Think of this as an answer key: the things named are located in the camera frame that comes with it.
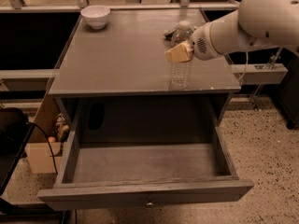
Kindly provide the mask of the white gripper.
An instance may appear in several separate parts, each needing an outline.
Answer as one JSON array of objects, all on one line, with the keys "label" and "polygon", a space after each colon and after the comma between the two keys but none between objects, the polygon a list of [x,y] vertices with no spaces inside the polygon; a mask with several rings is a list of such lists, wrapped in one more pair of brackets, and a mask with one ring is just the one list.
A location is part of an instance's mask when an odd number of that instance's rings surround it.
[{"label": "white gripper", "polygon": [[214,28],[212,22],[197,27],[190,38],[192,45],[187,41],[179,43],[165,53],[166,59],[170,63],[186,63],[192,58],[192,53],[202,61],[222,56],[223,52],[216,49],[212,40]]}]

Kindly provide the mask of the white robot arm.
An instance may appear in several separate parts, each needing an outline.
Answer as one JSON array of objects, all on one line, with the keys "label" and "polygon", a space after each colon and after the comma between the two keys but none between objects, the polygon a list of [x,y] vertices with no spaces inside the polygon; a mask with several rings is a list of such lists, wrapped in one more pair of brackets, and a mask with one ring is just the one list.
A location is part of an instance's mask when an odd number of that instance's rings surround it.
[{"label": "white robot arm", "polygon": [[238,9],[198,27],[165,53],[170,63],[282,47],[299,53],[299,0],[241,0]]}]

